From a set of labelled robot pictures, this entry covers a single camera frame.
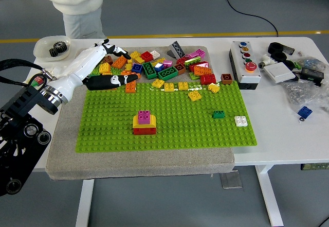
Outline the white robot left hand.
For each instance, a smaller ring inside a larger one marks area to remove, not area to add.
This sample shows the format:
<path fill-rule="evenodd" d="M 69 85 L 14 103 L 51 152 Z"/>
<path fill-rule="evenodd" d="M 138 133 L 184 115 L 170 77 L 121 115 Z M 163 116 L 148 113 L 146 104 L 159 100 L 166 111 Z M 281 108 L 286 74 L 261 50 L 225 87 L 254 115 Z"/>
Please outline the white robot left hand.
<path fill-rule="evenodd" d="M 74 89 L 79 86 L 86 85 L 90 91 L 110 90 L 138 79 L 135 74 L 92 76 L 89 78 L 88 75 L 107 54 L 113 54 L 117 57 L 124 56 L 126 59 L 131 58 L 127 51 L 110 44 L 109 40 L 105 39 L 82 51 L 58 76 L 57 80 L 47 84 L 42 90 L 42 95 L 58 106 L 71 101 Z"/>

